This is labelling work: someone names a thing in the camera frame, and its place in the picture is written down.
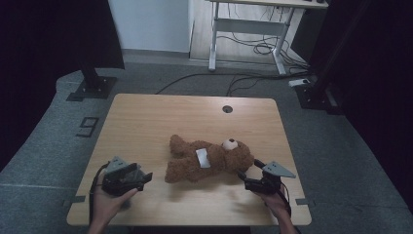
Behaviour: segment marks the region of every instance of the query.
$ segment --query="brown teddy bear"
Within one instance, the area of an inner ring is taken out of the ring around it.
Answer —
[[[178,135],[170,137],[170,152],[165,182],[175,183],[182,179],[197,182],[220,172],[246,172],[254,163],[249,148],[240,141],[228,139],[221,145],[203,140],[186,142]]]

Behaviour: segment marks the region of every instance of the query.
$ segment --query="brown fur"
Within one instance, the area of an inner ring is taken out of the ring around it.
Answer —
[[[237,143],[237,148],[227,151],[218,144],[202,140],[186,142],[178,135],[171,136],[169,147],[173,159],[168,162],[165,182],[175,183],[182,179],[197,182],[223,171],[228,173],[234,173],[236,170],[245,172],[254,163],[254,157],[244,143],[240,141]],[[202,148],[206,149],[210,168],[203,169],[200,166],[196,150]]]

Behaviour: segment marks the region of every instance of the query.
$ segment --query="gray carpet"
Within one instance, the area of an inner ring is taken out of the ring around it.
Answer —
[[[257,72],[218,68],[216,73]],[[263,69],[263,74],[274,71]],[[86,233],[66,223],[113,97],[119,93],[155,94],[175,79],[207,73],[204,66],[126,63],[126,70],[99,69],[116,76],[109,99],[66,101],[82,76],[75,72],[56,83],[56,96],[34,132],[0,175],[0,233]],[[164,95],[226,96],[233,76],[182,80]],[[240,86],[249,86],[245,81]],[[298,173],[310,201],[313,222],[302,233],[412,233],[413,216],[368,146],[344,116],[305,110],[288,79],[261,81],[236,97],[273,98],[279,107]],[[97,117],[92,137],[78,137],[85,117]],[[251,227],[251,233],[276,233],[277,227]],[[108,233],[128,233],[111,227]]]

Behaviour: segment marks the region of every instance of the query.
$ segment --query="desk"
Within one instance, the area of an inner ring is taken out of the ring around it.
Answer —
[[[233,108],[225,113],[223,106]],[[164,182],[170,136],[185,140],[202,139],[221,143],[233,137],[249,146],[251,153],[264,163],[277,161],[297,175],[284,178],[291,200],[292,221],[307,225],[311,216],[300,176],[273,99],[245,97],[186,97],[154,95],[117,95],[107,115],[91,160],[77,191],[86,201],[74,203],[67,216],[71,225],[88,225],[88,193],[94,175],[113,156],[142,166],[153,179],[143,192],[131,199],[131,207],[118,213],[112,225],[127,226],[251,226],[273,225],[261,199],[244,190],[244,183],[226,173],[198,183]],[[260,178],[261,171],[251,167],[247,176]]]
[[[316,0],[311,2],[304,0],[208,0],[212,3],[216,3],[215,13],[213,18],[213,30],[212,30],[212,44],[209,51],[209,66],[210,71],[215,70],[216,64],[216,34],[218,31],[224,32],[239,32],[261,35],[272,35],[280,38],[276,48],[273,50],[274,61],[276,62],[277,69],[280,75],[285,75],[285,69],[283,66],[283,59],[281,56],[282,44],[285,40],[286,33],[289,29],[289,25],[296,8],[304,9],[327,9],[328,4],[324,1],[318,3]],[[266,6],[279,6],[288,7],[290,11],[288,13],[285,22],[268,22],[257,20],[243,20],[243,19],[220,19],[218,16],[219,3],[235,3],[235,4],[249,4],[249,5],[266,5]]]

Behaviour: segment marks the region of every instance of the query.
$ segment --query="person's left hand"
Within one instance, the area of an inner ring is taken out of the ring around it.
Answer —
[[[107,225],[110,220],[121,209],[122,204],[129,200],[137,189],[134,188],[120,197],[113,197],[104,192],[101,188],[103,175],[100,175],[97,180],[97,186],[94,189],[94,219],[98,223]]]

